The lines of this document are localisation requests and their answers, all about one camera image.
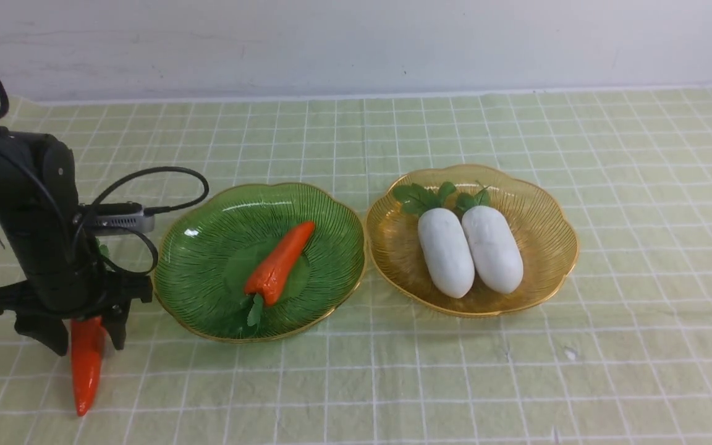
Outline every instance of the green leaf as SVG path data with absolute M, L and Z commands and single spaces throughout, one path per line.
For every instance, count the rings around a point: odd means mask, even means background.
M 457 201 L 455 202 L 455 207 L 463 212 L 466 212 L 468 209 L 473 208 L 473 206 L 475 205 L 477 205 L 477 201 L 475 201 L 472 195 L 469 195 L 466 192 L 463 192 L 458 195 Z
M 488 195 L 488 188 L 480 190 L 474 195 L 475 205 L 491 206 L 491 197 Z
M 427 206 L 423 203 L 419 203 L 418 201 L 408 201 L 407 203 L 403 203 L 400 210 L 407 214 L 417 214 L 422 216 L 422 214 L 427 211 Z
M 410 185 L 398 185 L 392 189 L 392 196 L 401 203 L 407 203 L 414 198 L 413 187 Z
M 249 310 L 249 315 L 246 316 L 247 326 L 256 326 L 258 323 L 260 323 L 260 316 L 263 314 L 263 304 L 265 304 L 265 302 L 263 301 L 263 296 L 255 295 L 252 309 Z
M 441 205 L 444 205 L 444 200 L 449 197 L 449 195 L 452 195 L 454 192 L 457 192 L 457 187 L 452 182 L 446 181 L 443 183 L 439 188 L 438 188 L 438 200 L 441 201 Z
M 398 185 L 393 188 L 392 195 L 403 203 L 403 211 L 412 214 L 423 214 L 441 206 L 437 195 L 419 184 Z

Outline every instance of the white wall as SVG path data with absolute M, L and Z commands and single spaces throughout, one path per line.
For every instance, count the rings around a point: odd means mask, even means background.
M 32 99 L 712 83 L 712 0 L 0 0 Z

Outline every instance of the white radish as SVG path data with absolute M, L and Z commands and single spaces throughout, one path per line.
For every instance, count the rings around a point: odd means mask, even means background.
M 477 274 L 492 290 L 511 294 L 523 279 L 523 259 L 507 219 L 489 206 L 473 206 L 461 220 Z
M 444 295 L 463 298 L 474 284 L 475 267 L 457 216 L 432 208 L 419 218 L 417 231 L 433 284 Z

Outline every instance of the gold rim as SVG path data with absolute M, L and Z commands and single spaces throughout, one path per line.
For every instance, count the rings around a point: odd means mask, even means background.
M 324 315 L 319 316 L 319 318 L 317 318 L 311 322 L 308 322 L 307 324 L 305 324 L 305 326 L 299 327 L 298 329 L 294 329 L 294 330 L 286 332 L 286 333 L 281 333 L 279 335 L 265 336 L 265 337 L 260 337 L 260 338 L 223 338 L 223 337 L 219 337 L 219 336 L 210 336 L 206 333 L 201 333 L 197 329 L 190 327 L 188 324 L 185 323 L 185 321 L 180 320 L 180 318 L 178 318 L 178 316 L 174 313 L 174 311 L 170 310 L 164 303 L 164 300 L 161 299 L 161 295 L 158 293 L 158 290 L 156 289 L 155 270 L 153 270 L 153 272 L 150 273 L 150 284 L 153 285 L 153 295 L 155 296 L 156 301 L 158 301 L 158 304 L 161 305 L 161 307 L 164 308 L 164 310 L 166 310 L 166 312 L 172 318 L 174 318 L 178 324 L 183 326 L 184 329 L 186 329 L 188 332 L 193 333 L 196 336 L 201 336 L 202 338 L 205 338 L 207 340 L 218 341 L 220 343 L 230 343 L 230 344 L 261 343 L 264 341 L 281 340 L 283 338 L 287 338 L 289 336 L 293 336 L 293 335 L 302 333 L 308 329 L 311 329 L 311 327 L 314 327 L 314 325 L 320 323 L 320 321 L 324 321 L 327 318 L 327 316 L 330 316 L 332 313 L 334 313 L 334 310 L 339 309 L 339 307 L 342 306 L 342 304 L 344 304 L 344 302 L 347 301 L 347 299 L 349 299 L 350 296 L 353 295 L 354 292 L 356 292 L 356 290 L 358 290 L 359 286 L 362 285 L 362 281 L 364 281 L 364 275 L 365 275 L 365 273 L 367 273 L 367 259 L 368 259 L 368 257 L 370 257 L 370 256 L 368 256 L 369 249 L 368 249 L 368 241 L 367 241 L 367 223 L 365 222 L 365 220 L 363 220 L 362 218 L 359 217 L 358 212 L 354 211 L 354 209 L 351 208 L 351 206 L 346 205 L 345 203 L 343 203 L 337 199 L 334 199 L 334 197 L 329 192 L 326 192 L 324 189 L 321 189 L 320 187 L 317 187 L 316 185 L 311 185 L 311 184 L 308 184 L 305 182 L 280 182 L 280 183 L 276 183 L 276 184 L 260 184 L 260 183 L 241 184 L 241 185 L 235 185 L 228 189 L 224 189 L 224 190 L 216 193 L 215 195 L 212 195 L 212 197 L 209 197 L 203 205 L 198 206 L 198 208 L 194 208 L 190 211 L 185 212 L 184 214 L 182 214 L 180 217 L 178 217 L 177 219 L 175 219 L 172 222 L 172 224 L 169 226 L 169 229 L 167 229 L 166 233 L 164 233 L 164 236 L 161 237 L 161 243 L 158 245 L 159 260 L 163 257 L 164 240 L 166 240 L 166 234 L 171 232 L 172 229 L 175 228 L 175 225 L 178 224 L 182 219 L 194 214 L 196 211 L 200 211 L 204 206 L 208 205 L 208 203 L 210 203 L 210 201 L 215 200 L 217 197 L 220 197 L 220 195 L 223 195 L 226 192 L 231 192 L 232 190 L 239 189 L 242 187 L 271 188 L 271 187 L 279 187 L 282 185 L 301 185 L 304 187 L 315 189 L 315 190 L 321 192 L 322 194 L 326 195 L 326 197 L 328 197 L 328 199 L 334 201 L 334 203 L 336 203 L 337 205 L 343 206 L 345 208 L 345 210 L 350 211 L 350 213 L 352 213 L 356 217 L 356 220 L 359 221 L 359 225 L 362 227 L 362 256 L 364 257 L 364 264 L 362 265 L 362 272 L 359 274 L 359 277 L 356 280 L 356 285 L 354 285 L 353 288 L 351 290 L 349 290 L 347 294 L 345 294 L 344 298 L 342 298 L 342 301 L 340 301 L 339 303 L 337 303 L 336 305 L 331 307 L 331 309 L 327 310 L 326 313 L 324 313 Z
M 435 310 L 435 311 L 440 312 L 440 313 L 445 313 L 446 315 L 459 316 L 460 318 L 489 318 L 489 316 L 505 315 L 506 313 L 515 313 L 515 312 L 519 312 L 519 311 L 522 311 L 522 310 L 529 309 L 529 308 L 531 308 L 531 307 L 540 306 L 541 304 L 543 304 L 543 302 L 546 302 L 546 301 L 548 301 L 549 299 L 551 299 L 551 297 L 553 297 L 554 295 L 556 295 L 556 293 L 559 292 L 560 289 L 562 289 L 562 286 L 564 286 L 567 277 L 570 276 L 571 272 L 572 272 L 573 269 L 576 267 L 577 262 L 579 262 L 579 254 L 581 253 L 582 248 L 581 248 L 581 242 L 580 242 L 580 240 L 579 240 L 579 234 L 578 234 L 578 233 L 576 232 L 576 230 L 573 228 L 573 225 L 570 224 L 570 221 L 568 220 L 567 216 L 565 215 L 565 211 L 562 210 L 562 205 L 559 204 L 559 201 L 557 201 L 557 199 L 554 198 L 553 195 L 551 195 L 549 192 L 547 192 L 545 189 L 541 188 L 541 187 L 540 187 L 539 185 L 537 185 L 537 184 L 531 183 L 531 182 L 529 182 L 529 181 L 527 181 L 527 180 L 517 179 L 517 178 L 515 178 L 515 177 L 512 177 L 511 175 L 506 174 L 505 172 L 502 172 L 501 170 L 498 170 L 498 169 L 495 169 L 495 168 L 489 167 L 489 166 L 483 166 L 482 164 L 456 164 L 455 166 L 444 167 L 444 168 L 441 168 L 441 169 L 418 169 L 418 170 L 413 170 L 412 172 L 408 172 L 407 174 L 404 174 L 403 176 L 401 176 L 400 178 L 398 178 L 397 180 L 395 180 L 395 181 L 392 183 L 392 185 L 390 185 L 390 186 L 388 187 L 388 189 L 386 189 L 385 194 L 382 195 L 382 197 L 379 197 L 377 200 L 375 200 L 375 202 L 373 202 L 372 205 L 370 205 L 370 208 L 367 210 L 367 216 L 365 217 L 365 220 L 369 220 L 369 219 L 370 219 L 370 215 L 373 213 L 373 209 L 375 208 L 376 205 L 378 205 L 379 201 L 383 200 L 385 197 L 389 197 L 390 195 L 392 195 L 392 189 L 395 188 L 395 186 L 397 186 L 399 183 L 401 183 L 404 179 L 406 179 L 406 178 L 408 178 L 408 177 L 411 177 L 411 176 L 418 175 L 418 174 L 424 174 L 424 172 L 441 172 L 441 171 L 446 171 L 446 170 L 449 170 L 449 169 L 457 169 L 457 168 L 462 168 L 462 167 L 477 167 L 477 168 L 480 168 L 480 169 L 491 170 L 492 172 L 495 172 L 495 174 L 502 175 L 502 176 L 508 178 L 509 180 L 512 180 L 512 181 L 515 181 L 515 182 L 519 182 L 519 183 L 523 183 L 523 184 L 526 184 L 526 185 L 531 185 L 531 186 L 534 187 L 535 189 L 538 189 L 538 190 L 540 190 L 541 192 L 543 192 L 543 194 L 545 194 L 546 197 L 548 197 L 549 199 L 551 199 L 551 200 L 556 204 L 557 210 L 559 210 L 559 214 L 560 214 L 560 216 L 562 216 L 562 220 L 563 220 L 563 221 L 565 222 L 565 224 L 568 226 L 568 228 L 570 229 L 570 231 L 573 232 L 573 236 L 574 236 L 574 238 L 576 239 L 576 254 L 575 254 L 574 257 L 573 257 L 573 261 L 571 262 L 570 268 L 568 268 L 567 273 L 565 273 L 565 274 L 562 275 L 562 279 L 561 279 L 561 281 L 559 281 L 559 284 L 558 284 L 548 295 L 546 295 L 544 298 L 538 299 L 538 300 L 536 300 L 536 301 L 534 301 L 534 302 L 532 302 L 532 303 L 529 303 L 529 304 L 525 304 L 525 305 L 522 305 L 522 306 L 514 307 L 514 308 L 512 308 L 512 309 L 507 309 L 507 310 L 494 310 L 494 311 L 491 311 L 491 312 L 461 312 L 461 311 L 458 311 L 458 310 L 446 309 L 446 308 L 443 308 L 443 307 L 436 306 L 435 304 L 432 304 L 432 303 L 430 303 L 430 302 L 427 302 L 425 299 L 422 299 L 421 297 L 419 297 L 419 296 L 417 296 L 417 295 L 415 295 L 415 294 L 413 294 L 413 293 L 411 293 L 411 292 L 405 290 L 403 287 L 399 286 L 398 284 L 396 284 L 396 282 L 392 281 L 392 279 L 390 279 L 388 276 L 386 276 L 386 274 L 384 273 L 383 269 L 381 269 L 381 267 L 378 266 L 378 262 L 376 262 L 376 260 L 375 260 L 375 255 L 374 255 L 374 253 L 373 253 L 373 239 L 372 239 L 372 237 L 370 236 L 370 231 L 367 230 L 367 237 L 368 237 L 368 240 L 367 240 L 367 241 L 368 241 L 368 244 L 370 244 L 370 260 L 371 260 L 371 261 L 373 262 L 373 264 L 375 265 L 375 270 L 378 270 L 379 275 L 381 275 L 381 276 L 385 279 L 385 281 L 389 282 L 390 284 L 392 284 L 393 287 L 395 287 L 397 290 L 399 290 L 399 292 L 400 292 L 401 294 L 403 294 L 403 295 L 405 295 L 405 296 L 407 296 L 407 297 L 409 297 L 409 298 L 411 298 L 411 299 L 413 299 L 413 300 L 415 300 L 415 301 L 420 302 L 421 304 L 423 304 L 423 305 L 426 306 L 426 307 L 429 307 L 429 308 L 432 309 L 432 310 Z

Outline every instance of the green glass bowl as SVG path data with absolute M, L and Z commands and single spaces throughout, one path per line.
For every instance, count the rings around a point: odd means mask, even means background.
M 293 226 L 316 224 L 282 296 L 249 327 L 243 287 Z M 153 292 L 181 326 L 216 341 L 268 341 L 310 328 L 350 296 L 367 269 L 359 216 L 302 183 L 240 185 L 180 217 L 167 231 Z

